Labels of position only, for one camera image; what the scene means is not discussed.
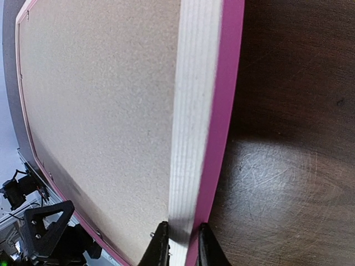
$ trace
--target foam board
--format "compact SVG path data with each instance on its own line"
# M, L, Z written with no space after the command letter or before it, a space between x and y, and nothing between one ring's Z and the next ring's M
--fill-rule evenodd
M236 83L244 2L27 0L19 92L36 163L122 265L170 225L194 265Z

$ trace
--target dark wood surface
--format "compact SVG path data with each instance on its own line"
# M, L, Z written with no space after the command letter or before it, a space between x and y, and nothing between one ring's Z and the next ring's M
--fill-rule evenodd
M354 14L354 1L246 1L210 218L233 265L355 265Z

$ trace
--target white wall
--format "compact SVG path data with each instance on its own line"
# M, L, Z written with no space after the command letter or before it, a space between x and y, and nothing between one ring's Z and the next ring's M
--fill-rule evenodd
M2 43L2 19L4 0L0 0L0 42ZM18 143L12 125L7 100L3 54L0 52L0 186L12 178L16 169L24 170L17 154ZM0 221L10 212L10 204L0 194Z

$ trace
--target pink border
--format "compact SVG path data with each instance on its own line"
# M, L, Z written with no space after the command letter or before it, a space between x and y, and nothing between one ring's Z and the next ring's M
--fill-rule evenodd
M224 0L223 5L215 95L194 227L187 251L188 266L196 263L198 229L201 223L208 222L211 213L227 142L237 80L244 0Z
M19 11L17 17L16 17L16 28L15 28L15 47L16 47L16 66L17 66L17 79L18 79L18 89L19 89L19 95L20 95L20 100L21 100L21 106L22 106L22 113L23 113L23 118L24 118L24 123L26 126L26 131L27 131L27 136L28 140L31 146L31 150L33 153L33 157L35 159L36 164L40 168L40 170L43 172L44 176L46 177L47 181L50 183L50 185L53 187L55 192L58 194L58 196L66 201L67 198L64 196L64 194L61 192L61 190L57 187L57 185L52 181L51 177L49 176L48 172L46 169L43 167L42 163L37 157L36 150L34 148L34 143L31 135L31 130L28 125L28 117L26 113L26 105L24 102L24 95L23 95L23 89L22 89L22 81L21 81L21 64L20 64L20 54L19 54L19 26L21 21L26 17L27 11L29 11L34 4L37 2L37 0L26 0L24 3L23 7ZM129 266L130 264L125 261L108 243L106 243L103 239L100 238L100 236L97 234L97 232L89 225L88 222L78 213L77 211L74 211L75 217L78 219L80 224L83 226L83 228L92 236L93 239L112 257L114 258L117 262L122 264L123 266Z

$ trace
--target cork surface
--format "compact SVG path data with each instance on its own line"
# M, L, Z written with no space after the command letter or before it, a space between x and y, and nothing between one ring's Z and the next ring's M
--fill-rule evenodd
M168 218L179 1L38 0L20 24L35 151L137 264Z

